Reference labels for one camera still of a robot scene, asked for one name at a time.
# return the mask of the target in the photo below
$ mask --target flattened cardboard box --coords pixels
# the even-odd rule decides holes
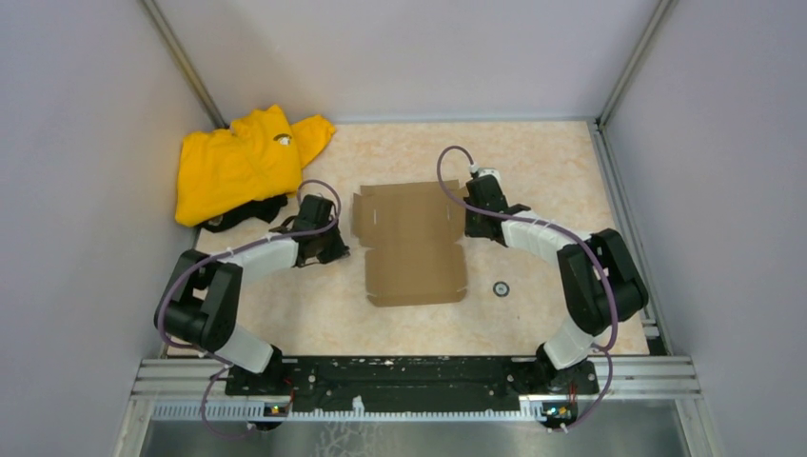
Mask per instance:
[[[464,196],[458,181],[446,183]],[[353,233],[364,256],[367,299],[377,307],[455,303],[468,282],[463,208],[436,182],[362,186],[353,194]]]

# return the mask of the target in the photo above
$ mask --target black fabric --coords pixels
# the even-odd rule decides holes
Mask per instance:
[[[200,224],[203,229],[218,233],[232,229],[250,217],[257,217],[262,221],[271,224],[280,212],[280,208],[288,203],[285,195],[277,195],[265,200],[253,200],[244,203],[238,208],[229,210],[221,216],[214,217]]]

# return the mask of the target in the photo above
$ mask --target gray floor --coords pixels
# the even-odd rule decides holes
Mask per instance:
[[[538,424],[527,423],[294,423],[227,442],[201,423],[153,422],[143,455],[679,457],[687,452],[673,402],[608,402],[565,436],[547,435]]]

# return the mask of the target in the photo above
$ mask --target beige table surface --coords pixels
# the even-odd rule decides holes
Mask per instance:
[[[512,205],[523,203],[571,229],[613,227],[597,159],[583,122],[429,123],[337,126],[328,148],[305,169],[340,193],[340,229],[351,256],[327,266],[290,269],[245,287],[238,323],[295,355],[534,354],[566,315],[560,274],[541,259],[481,239],[463,239],[468,293],[459,303],[375,308],[365,297],[364,248],[350,230],[360,185],[436,180],[437,156],[467,148],[482,167],[502,174]],[[468,179],[467,162],[451,152],[445,179]],[[310,186],[304,193],[327,195]],[[295,214],[293,198],[276,219]],[[238,247],[269,225],[245,221],[227,232],[202,232],[205,252]],[[493,294],[496,281],[511,287]],[[648,353],[639,316],[620,324],[614,353]]]

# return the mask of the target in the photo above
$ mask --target yellow cloth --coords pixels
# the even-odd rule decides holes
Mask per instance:
[[[191,133],[182,144],[176,221],[192,227],[250,200],[295,192],[303,168],[335,131],[320,115],[289,126],[275,105],[233,121],[230,129]]]

